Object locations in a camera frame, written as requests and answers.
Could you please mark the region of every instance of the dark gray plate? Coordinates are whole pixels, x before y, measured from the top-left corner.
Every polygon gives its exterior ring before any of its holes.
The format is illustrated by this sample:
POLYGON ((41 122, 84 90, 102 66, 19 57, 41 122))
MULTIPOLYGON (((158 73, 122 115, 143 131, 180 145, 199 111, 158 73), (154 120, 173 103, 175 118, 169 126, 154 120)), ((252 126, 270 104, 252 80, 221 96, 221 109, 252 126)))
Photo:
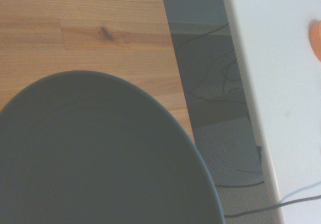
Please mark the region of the dark gray plate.
POLYGON ((0 223, 223 223, 186 133, 152 97, 89 71, 30 85, 0 114, 0 223))

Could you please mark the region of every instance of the wood knot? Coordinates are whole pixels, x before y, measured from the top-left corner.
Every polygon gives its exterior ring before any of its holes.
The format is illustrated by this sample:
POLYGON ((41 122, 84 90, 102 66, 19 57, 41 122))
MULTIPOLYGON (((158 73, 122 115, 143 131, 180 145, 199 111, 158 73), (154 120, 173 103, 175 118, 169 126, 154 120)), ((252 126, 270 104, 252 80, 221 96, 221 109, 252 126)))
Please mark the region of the wood knot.
POLYGON ((108 41, 114 41, 113 36, 108 32, 108 29, 106 27, 101 28, 102 35, 104 38, 108 41))

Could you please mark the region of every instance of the wooden tabletop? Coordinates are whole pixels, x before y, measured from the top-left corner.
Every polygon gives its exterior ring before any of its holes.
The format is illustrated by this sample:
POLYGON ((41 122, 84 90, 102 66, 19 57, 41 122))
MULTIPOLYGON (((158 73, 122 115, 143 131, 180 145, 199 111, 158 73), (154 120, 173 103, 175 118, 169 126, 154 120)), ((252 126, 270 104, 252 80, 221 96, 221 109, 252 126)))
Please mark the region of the wooden tabletop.
POLYGON ((193 140, 163 0, 0 0, 0 109, 38 79, 70 70, 135 84, 193 140))

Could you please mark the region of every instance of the white surface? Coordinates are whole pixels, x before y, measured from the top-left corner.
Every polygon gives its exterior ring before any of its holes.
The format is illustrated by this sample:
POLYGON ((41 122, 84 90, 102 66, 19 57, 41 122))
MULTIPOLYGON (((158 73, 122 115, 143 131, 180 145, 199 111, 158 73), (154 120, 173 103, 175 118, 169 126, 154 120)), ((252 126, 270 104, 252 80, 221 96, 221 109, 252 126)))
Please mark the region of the white surface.
POLYGON ((223 0, 164 0, 164 5, 170 23, 221 26, 227 22, 223 0))
MULTIPOLYGON (((224 0, 263 173, 276 203, 321 195, 321 62, 308 39, 321 0, 224 0)), ((321 223, 321 200, 278 210, 280 223, 321 223)))

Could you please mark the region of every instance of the black cable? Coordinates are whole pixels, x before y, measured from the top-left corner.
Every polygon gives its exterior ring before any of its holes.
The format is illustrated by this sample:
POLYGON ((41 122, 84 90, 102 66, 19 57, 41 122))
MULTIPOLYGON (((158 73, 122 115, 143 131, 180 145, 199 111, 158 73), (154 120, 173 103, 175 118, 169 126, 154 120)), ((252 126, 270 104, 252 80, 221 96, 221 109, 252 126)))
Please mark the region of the black cable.
POLYGON ((256 210, 249 210, 249 211, 241 212, 241 213, 238 213, 238 214, 224 215, 224 217, 225 218, 237 218, 237 217, 244 216, 244 215, 260 213, 260 212, 273 210, 273 209, 278 209, 278 208, 280 208, 282 206, 286 206, 286 205, 291 205, 291 204, 295 204, 295 203, 299 203, 299 202, 305 202, 305 201, 311 201, 311 200, 318 200, 318 199, 321 199, 321 195, 302 198, 302 199, 297 199, 297 200, 291 200, 291 201, 287 201, 287 202, 284 202, 284 203, 281 203, 281 204, 271 205, 271 206, 268 206, 268 207, 265 207, 265 208, 261 208, 261 209, 256 209, 256 210))
POLYGON ((236 169, 236 170, 244 173, 262 174, 262 172, 258 172, 258 171, 247 171, 247 170, 239 170, 239 169, 236 169))
POLYGON ((217 29, 215 29, 215 30, 212 30, 212 31, 210 31, 210 32, 207 32, 207 33, 198 35, 198 36, 196 36, 196 37, 192 37, 192 38, 190 38, 190 39, 188 39, 188 40, 180 43, 180 44, 177 46, 176 50, 175 50, 175 55, 177 55, 177 52, 179 51, 179 49, 181 48, 182 45, 184 45, 184 44, 186 44, 186 43, 188 43, 188 42, 190 42, 190 41, 192 41, 192 40, 198 39, 198 38, 200 38, 200 37, 203 37, 203 36, 209 35, 209 34, 211 34, 211 33, 217 32, 217 31, 221 30, 222 28, 226 27, 227 25, 229 25, 229 23, 226 23, 225 25, 223 25, 223 26, 221 26, 221 27, 219 27, 219 28, 217 28, 217 29))
POLYGON ((246 102, 242 102, 242 101, 235 101, 235 100, 223 100, 223 99, 218 99, 218 100, 212 100, 212 99, 208 99, 205 97, 201 97, 201 96, 197 96, 195 94, 193 94, 192 92, 188 92, 188 94, 190 94, 191 96, 193 96, 196 99, 202 99, 205 100, 207 102, 232 102, 232 103, 241 103, 241 104, 246 104, 246 102))
POLYGON ((247 188, 247 187, 253 187, 257 185, 264 184, 264 181, 260 181, 258 183, 254 184, 249 184, 249 185, 215 185, 215 187, 220 187, 220 188, 247 188))
POLYGON ((231 61, 227 66, 223 67, 222 70, 221 70, 222 76, 224 77, 224 81, 223 81, 223 85, 222 85, 222 93, 223 93, 223 94, 225 94, 225 84, 226 84, 226 80, 227 80, 227 78, 226 78, 226 76, 225 76, 225 74, 224 74, 224 70, 226 69, 226 70, 227 70, 227 73, 228 73, 228 71, 230 70, 230 67, 231 67, 233 64, 235 64, 235 63, 237 63, 237 60, 236 60, 236 59, 234 59, 233 61, 231 61))
POLYGON ((233 92, 233 91, 236 91, 236 90, 239 90, 239 89, 242 89, 242 88, 241 87, 235 87, 235 88, 232 88, 232 89, 228 90, 227 93, 233 92))
POLYGON ((228 52, 222 54, 221 56, 215 58, 214 61, 211 63, 211 65, 206 69, 206 72, 205 72, 202 80, 196 85, 196 87, 194 87, 194 88, 191 89, 191 90, 188 90, 187 92, 193 92, 194 90, 196 90, 196 89, 204 82, 204 80, 205 80, 208 72, 210 71, 210 69, 212 68, 212 66, 214 65, 214 63, 215 63, 217 60, 219 60, 221 57, 224 57, 225 55, 227 55, 227 54, 229 54, 229 53, 231 53, 231 52, 234 52, 234 49, 232 49, 231 51, 228 51, 228 52))
POLYGON ((224 68, 222 69, 222 71, 221 71, 223 77, 226 78, 227 80, 231 81, 231 82, 242 81, 241 78, 233 79, 233 78, 229 78, 229 77, 228 77, 228 73, 229 73, 230 67, 231 67, 232 65, 234 65, 234 64, 237 63, 237 61, 235 61, 235 60, 234 60, 233 62, 231 62, 228 66, 224 67, 224 68))

